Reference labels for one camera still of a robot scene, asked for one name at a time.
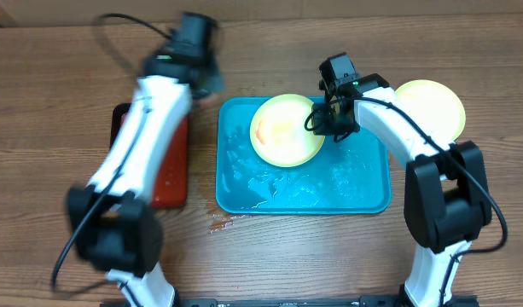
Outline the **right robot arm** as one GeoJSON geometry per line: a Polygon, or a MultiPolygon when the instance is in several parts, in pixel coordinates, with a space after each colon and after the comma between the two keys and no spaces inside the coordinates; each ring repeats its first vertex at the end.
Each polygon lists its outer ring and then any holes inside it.
{"type": "Polygon", "coordinates": [[[399,293],[366,297],[394,306],[476,306],[475,296],[451,288],[462,258],[491,222],[483,154],[473,142],[456,143],[465,125],[462,102],[447,86],[426,79],[394,90],[380,75],[342,73],[319,83],[324,102],[305,128],[316,134],[349,136],[365,129],[405,169],[404,219],[415,240],[410,275],[399,293]]]}

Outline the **light blue plate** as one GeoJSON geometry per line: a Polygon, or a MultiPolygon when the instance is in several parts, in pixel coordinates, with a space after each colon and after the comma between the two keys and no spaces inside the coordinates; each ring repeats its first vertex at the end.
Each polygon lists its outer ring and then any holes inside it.
{"type": "Polygon", "coordinates": [[[391,104],[396,105],[397,107],[403,107],[405,105],[404,90],[402,88],[394,90],[391,104]]]}

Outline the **green plate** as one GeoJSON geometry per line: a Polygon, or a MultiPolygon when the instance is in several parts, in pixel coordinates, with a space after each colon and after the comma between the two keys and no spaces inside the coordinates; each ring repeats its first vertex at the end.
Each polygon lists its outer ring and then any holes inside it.
{"type": "Polygon", "coordinates": [[[405,106],[429,124],[431,136],[454,142],[466,124],[460,98],[447,86],[436,81],[417,79],[402,84],[405,106]]]}
{"type": "Polygon", "coordinates": [[[322,148],[325,136],[305,129],[314,102],[301,95],[284,94],[264,102],[253,115],[250,140],[256,154],[278,167],[303,165],[322,148]]]}

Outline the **red sponge with dark scourer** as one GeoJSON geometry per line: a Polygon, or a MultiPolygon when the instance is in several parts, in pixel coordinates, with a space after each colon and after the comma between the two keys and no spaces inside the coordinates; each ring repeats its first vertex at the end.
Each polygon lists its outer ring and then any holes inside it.
{"type": "Polygon", "coordinates": [[[203,108],[203,107],[210,107],[211,105],[217,103],[219,101],[219,94],[211,94],[209,96],[205,96],[199,99],[194,99],[192,102],[192,108],[203,108]]]}

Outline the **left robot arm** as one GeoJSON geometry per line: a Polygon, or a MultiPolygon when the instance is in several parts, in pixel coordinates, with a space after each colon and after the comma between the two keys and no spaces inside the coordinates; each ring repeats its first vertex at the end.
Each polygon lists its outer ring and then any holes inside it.
{"type": "Polygon", "coordinates": [[[137,78],[113,146],[84,188],[71,188],[72,234],[55,263],[55,280],[72,248],[117,284],[129,306],[173,306],[175,288],[159,263],[163,230],[150,203],[178,126],[194,100],[223,88],[217,60],[155,55],[137,78]]]}

